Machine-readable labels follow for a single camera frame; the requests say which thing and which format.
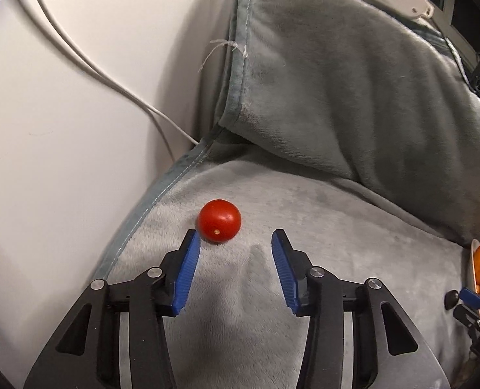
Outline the dark plum beside mandarin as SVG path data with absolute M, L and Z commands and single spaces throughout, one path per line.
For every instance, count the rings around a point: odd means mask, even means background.
M 444 296 L 444 308 L 446 311 L 454 309 L 459 303 L 459 291 L 450 290 Z

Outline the red cherry tomato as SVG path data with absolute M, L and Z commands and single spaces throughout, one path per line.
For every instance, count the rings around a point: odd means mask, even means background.
M 208 242 L 223 243 L 233 239 L 240 231 L 242 217 L 239 209 L 224 199 L 214 199 L 201 208 L 197 227 Z

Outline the floral white plate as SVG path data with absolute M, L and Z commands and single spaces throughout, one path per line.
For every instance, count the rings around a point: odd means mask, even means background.
M 470 259 L 469 259 L 468 285 L 471 291 L 474 291 L 474 293 L 478 293 L 478 284 L 476 280 L 474 255 L 479 246 L 480 246 L 480 241 L 477 239 L 473 239 L 471 242 L 471 251 L 470 251 Z

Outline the grey sofa back cushion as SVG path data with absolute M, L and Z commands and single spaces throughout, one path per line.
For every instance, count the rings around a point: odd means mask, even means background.
M 361 0 L 234 0 L 219 123 L 480 240 L 480 99 L 433 30 Z

